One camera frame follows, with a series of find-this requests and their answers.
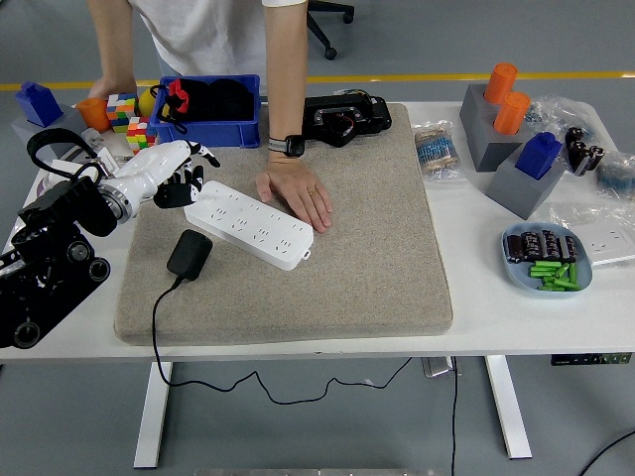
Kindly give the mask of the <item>person's right hand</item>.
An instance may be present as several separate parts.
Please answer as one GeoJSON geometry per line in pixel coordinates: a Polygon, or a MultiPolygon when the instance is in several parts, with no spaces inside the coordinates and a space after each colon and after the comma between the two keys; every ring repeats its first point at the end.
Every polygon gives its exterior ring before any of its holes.
{"type": "Polygon", "coordinates": [[[102,76],[94,81],[88,98],[107,100],[113,94],[137,94],[137,84],[134,79],[115,80],[102,76]]]}

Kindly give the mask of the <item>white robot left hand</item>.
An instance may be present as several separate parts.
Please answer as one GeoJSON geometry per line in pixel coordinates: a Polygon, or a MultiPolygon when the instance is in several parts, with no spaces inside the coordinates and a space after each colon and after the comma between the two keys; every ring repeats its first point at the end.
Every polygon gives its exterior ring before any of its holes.
{"type": "Polygon", "coordinates": [[[177,140],[141,150],[98,188],[120,223],[135,217],[148,199],[161,208],[188,206],[196,202],[203,186],[203,167],[192,164],[193,155],[220,166],[207,147],[177,140]]]}

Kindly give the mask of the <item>person's left hand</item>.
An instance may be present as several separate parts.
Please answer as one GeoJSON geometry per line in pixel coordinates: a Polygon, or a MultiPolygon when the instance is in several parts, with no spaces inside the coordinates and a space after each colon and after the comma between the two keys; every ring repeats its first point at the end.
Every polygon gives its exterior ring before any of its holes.
{"type": "Polygon", "coordinates": [[[300,159],[270,152],[264,170],[255,179],[263,202],[280,195],[301,221],[324,233],[332,224],[330,196],[318,176],[300,159]]]}

